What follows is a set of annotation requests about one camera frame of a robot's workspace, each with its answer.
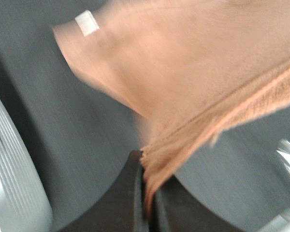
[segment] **orange towel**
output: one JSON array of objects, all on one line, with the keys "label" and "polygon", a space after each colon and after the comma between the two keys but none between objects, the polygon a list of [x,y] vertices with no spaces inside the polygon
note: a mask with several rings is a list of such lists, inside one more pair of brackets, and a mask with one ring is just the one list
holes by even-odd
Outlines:
[{"label": "orange towel", "polygon": [[156,190],[219,133],[290,105],[290,0],[139,0],[94,13],[100,29],[54,27],[72,71],[149,123]]}]

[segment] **dark gray fabric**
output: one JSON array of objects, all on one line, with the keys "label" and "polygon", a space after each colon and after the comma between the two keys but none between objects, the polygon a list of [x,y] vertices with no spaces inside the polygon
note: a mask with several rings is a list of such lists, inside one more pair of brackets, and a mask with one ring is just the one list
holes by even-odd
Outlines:
[{"label": "dark gray fabric", "polygon": [[54,231],[91,207],[138,148],[130,110],[75,78],[50,28],[103,2],[0,0],[0,56],[45,146],[38,166]]},{"label": "dark gray fabric", "polygon": [[290,206],[290,176],[276,155],[281,139],[290,141],[290,107],[221,134],[176,176],[213,212],[254,232]]}]

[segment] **cloth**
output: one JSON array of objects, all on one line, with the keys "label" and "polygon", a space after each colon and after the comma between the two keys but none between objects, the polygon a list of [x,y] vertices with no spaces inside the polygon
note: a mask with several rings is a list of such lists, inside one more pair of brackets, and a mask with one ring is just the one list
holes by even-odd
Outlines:
[{"label": "cloth", "polygon": [[290,105],[290,0],[115,2],[99,30],[54,27],[83,81],[148,122],[149,212],[156,190],[207,141]]}]

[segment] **white tag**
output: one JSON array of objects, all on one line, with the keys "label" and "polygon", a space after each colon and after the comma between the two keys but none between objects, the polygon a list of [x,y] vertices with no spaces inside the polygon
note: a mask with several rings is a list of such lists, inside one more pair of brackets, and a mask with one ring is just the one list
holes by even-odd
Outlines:
[{"label": "white tag", "polygon": [[84,36],[95,32],[99,29],[99,26],[89,10],[84,11],[75,18],[78,26],[80,27]]}]

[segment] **ribbed surface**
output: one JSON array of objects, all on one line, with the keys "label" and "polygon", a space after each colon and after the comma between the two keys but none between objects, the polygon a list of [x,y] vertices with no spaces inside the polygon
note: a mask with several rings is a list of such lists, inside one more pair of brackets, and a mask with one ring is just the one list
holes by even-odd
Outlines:
[{"label": "ribbed surface", "polygon": [[40,209],[43,187],[19,134],[0,102],[0,179],[8,205],[25,217]]}]

